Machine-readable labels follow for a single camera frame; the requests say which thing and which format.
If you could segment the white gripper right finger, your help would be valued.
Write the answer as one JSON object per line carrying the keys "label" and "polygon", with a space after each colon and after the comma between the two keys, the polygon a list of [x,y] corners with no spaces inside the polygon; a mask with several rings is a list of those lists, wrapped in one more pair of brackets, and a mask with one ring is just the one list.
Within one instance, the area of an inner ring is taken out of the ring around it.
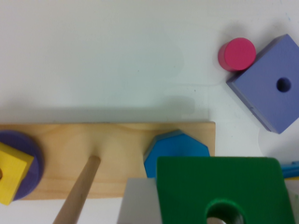
{"label": "white gripper right finger", "polygon": [[299,194],[290,189],[289,197],[290,197],[295,224],[299,224]]}

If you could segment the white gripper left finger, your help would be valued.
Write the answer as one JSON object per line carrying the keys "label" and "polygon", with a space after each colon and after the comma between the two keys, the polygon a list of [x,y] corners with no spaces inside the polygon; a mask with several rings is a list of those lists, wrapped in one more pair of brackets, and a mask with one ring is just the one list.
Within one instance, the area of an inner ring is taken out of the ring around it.
{"label": "white gripper left finger", "polygon": [[154,178],[129,178],[117,224],[163,224]]}

